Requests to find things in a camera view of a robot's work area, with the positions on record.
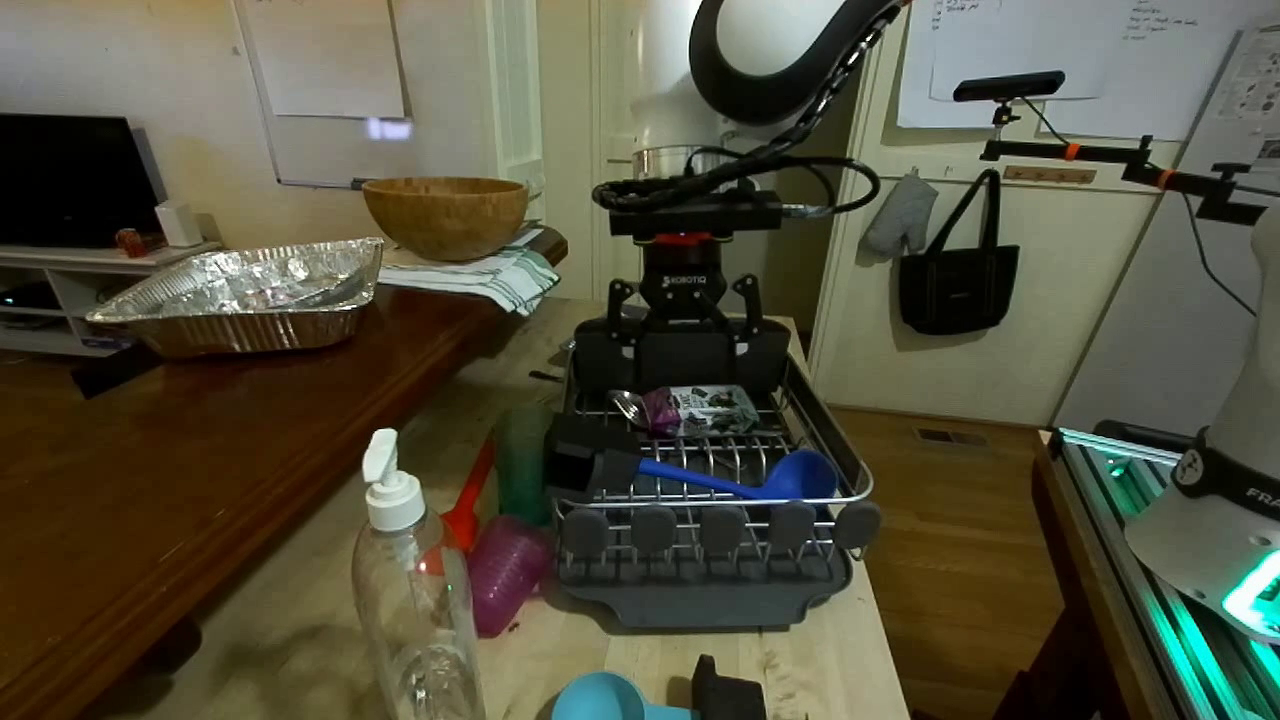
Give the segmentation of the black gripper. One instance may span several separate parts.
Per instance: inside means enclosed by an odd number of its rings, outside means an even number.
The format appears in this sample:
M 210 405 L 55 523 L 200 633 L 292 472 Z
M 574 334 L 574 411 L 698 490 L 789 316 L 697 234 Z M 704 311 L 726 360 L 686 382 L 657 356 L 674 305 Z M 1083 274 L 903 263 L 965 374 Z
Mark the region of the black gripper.
M 725 241 L 709 234 L 662 234 L 639 241 L 644 274 L 639 280 L 609 284 L 609 322 L 725 325 L 725 297 L 736 297 L 736 311 L 745 322 L 761 322 L 761 280 L 751 274 L 726 280 L 719 250 Z

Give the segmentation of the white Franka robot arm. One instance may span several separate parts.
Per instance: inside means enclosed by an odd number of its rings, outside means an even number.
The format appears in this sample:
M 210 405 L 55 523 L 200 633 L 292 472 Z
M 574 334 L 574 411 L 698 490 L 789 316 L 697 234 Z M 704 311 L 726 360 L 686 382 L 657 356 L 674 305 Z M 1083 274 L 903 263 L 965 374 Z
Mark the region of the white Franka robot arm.
M 1151 334 L 1194 310 L 1168 280 L 1105 393 L 1205 401 L 1171 490 L 1127 534 L 1180 595 L 1276 633 L 1276 198 L 1185 172 L 1168 136 L 1209 67 L 1276 27 L 1276 0 L 636 0 L 636 155 L 673 201 L 803 169 L 850 108 L 821 277 L 815 382 L 838 401 L 1051 422 L 1162 201 L 1251 246 L 1229 370 Z

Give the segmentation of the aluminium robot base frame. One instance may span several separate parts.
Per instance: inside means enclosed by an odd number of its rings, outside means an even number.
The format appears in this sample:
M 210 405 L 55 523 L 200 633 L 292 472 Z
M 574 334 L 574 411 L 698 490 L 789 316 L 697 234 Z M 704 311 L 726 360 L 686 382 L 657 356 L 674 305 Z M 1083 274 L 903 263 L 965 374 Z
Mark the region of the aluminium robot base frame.
M 1031 506 L 1057 643 L 1105 720 L 1280 720 L 1276 530 L 1177 490 L 1177 451 L 1051 427 Z

